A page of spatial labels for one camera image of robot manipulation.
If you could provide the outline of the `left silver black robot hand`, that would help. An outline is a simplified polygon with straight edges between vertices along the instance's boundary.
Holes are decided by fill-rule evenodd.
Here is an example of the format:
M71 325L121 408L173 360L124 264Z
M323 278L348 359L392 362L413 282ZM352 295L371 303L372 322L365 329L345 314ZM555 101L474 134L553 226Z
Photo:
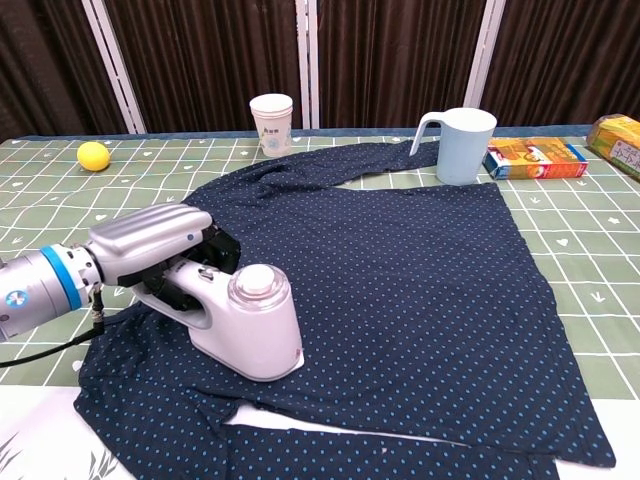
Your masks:
M142 285L178 311L195 310L201 302L172 284L165 273L187 259L232 274L241 246L214 222L209 212L185 203L165 203L96 225L86 248L110 286Z

